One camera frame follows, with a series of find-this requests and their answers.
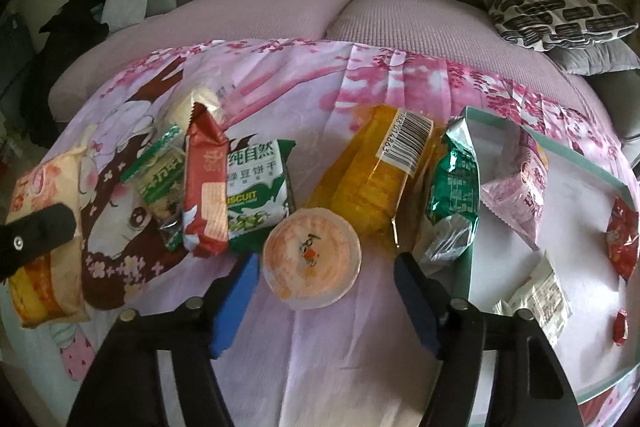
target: pink sofa cover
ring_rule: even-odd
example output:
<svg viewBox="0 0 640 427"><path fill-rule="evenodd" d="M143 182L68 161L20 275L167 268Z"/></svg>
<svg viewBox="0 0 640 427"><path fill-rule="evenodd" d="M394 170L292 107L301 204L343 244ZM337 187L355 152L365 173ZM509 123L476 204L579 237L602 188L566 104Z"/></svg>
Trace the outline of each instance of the pink sofa cover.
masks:
<svg viewBox="0 0 640 427"><path fill-rule="evenodd" d="M79 57L51 89L49 107L56 121L70 121L103 83L154 50L214 39L322 39L349 1L192 1L119 31Z"/></svg>
<svg viewBox="0 0 640 427"><path fill-rule="evenodd" d="M353 0L326 37L449 58L499 73L579 110L615 136L609 114L583 77L562 73L543 53L505 42L487 13L468 4L454 0Z"/></svg>

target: barcode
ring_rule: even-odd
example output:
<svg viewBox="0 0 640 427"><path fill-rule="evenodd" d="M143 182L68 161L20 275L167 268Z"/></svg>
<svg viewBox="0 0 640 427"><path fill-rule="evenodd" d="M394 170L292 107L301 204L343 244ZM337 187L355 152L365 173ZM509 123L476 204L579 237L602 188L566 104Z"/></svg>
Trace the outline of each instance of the barcode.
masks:
<svg viewBox="0 0 640 427"><path fill-rule="evenodd" d="M413 177L432 129L433 121L399 109L376 157Z"/></svg>

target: red snack package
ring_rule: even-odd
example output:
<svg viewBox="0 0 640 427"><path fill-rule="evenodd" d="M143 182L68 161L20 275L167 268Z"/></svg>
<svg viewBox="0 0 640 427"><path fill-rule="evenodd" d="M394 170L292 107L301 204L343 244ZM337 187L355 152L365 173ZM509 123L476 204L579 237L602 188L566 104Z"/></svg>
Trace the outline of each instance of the red snack package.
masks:
<svg viewBox="0 0 640 427"><path fill-rule="evenodd" d="M626 321L626 311L623 309L618 310L618 316L613 322L613 341L617 346L622 346L626 342L626 338L629 336L629 325Z"/></svg>
<svg viewBox="0 0 640 427"><path fill-rule="evenodd" d="M226 250L226 157L229 140L201 103L186 136L184 247L198 257Z"/></svg>
<svg viewBox="0 0 640 427"><path fill-rule="evenodd" d="M497 177L480 189L480 200L533 249L537 249L549 163L538 142L507 121Z"/></svg>
<svg viewBox="0 0 640 427"><path fill-rule="evenodd" d="M607 227L607 256L622 279L628 282L638 263L638 213L616 196Z"/></svg>

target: cartoon eye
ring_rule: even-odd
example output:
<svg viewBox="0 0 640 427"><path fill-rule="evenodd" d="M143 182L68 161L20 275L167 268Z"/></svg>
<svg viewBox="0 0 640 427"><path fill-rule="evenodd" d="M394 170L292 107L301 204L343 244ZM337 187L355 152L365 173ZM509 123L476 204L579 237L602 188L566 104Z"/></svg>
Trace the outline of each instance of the cartoon eye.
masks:
<svg viewBox="0 0 640 427"><path fill-rule="evenodd" d="M129 217L129 224L134 229L139 229L144 224L145 219L146 208L144 206L137 206L131 213L131 217Z"/></svg>

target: metal bolt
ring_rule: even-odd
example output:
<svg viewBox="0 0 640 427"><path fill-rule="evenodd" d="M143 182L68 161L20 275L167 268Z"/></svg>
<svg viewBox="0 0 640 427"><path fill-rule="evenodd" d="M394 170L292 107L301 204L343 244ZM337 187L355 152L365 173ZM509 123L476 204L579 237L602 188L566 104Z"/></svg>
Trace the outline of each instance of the metal bolt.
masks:
<svg viewBox="0 0 640 427"><path fill-rule="evenodd" d="M532 321L535 318L533 316L533 313L531 313L531 311L527 310L526 308L518 310L516 313L518 314L518 317L520 317L521 319L524 319L526 321Z"/></svg>
<svg viewBox="0 0 640 427"><path fill-rule="evenodd" d="M459 297L452 298L449 304L453 309L459 312L463 312L469 309L469 302L466 301L466 299L461 299Z"/></svg>
<svg viewBox="0 0 640 427"><path fill-rule="evenodd" d="M199 310L202 308L203 304L204 301L202 300L202 297L189 297L184 303L184 305L190 310Z"/></svg>
<svg viewBox="0 0 640 427"><path fill-rule="evenodd" d="M120 320L123 321L123 322L131 322L135 318L136 318L136 311L135 310L124 310L120 314Z"/></svg>

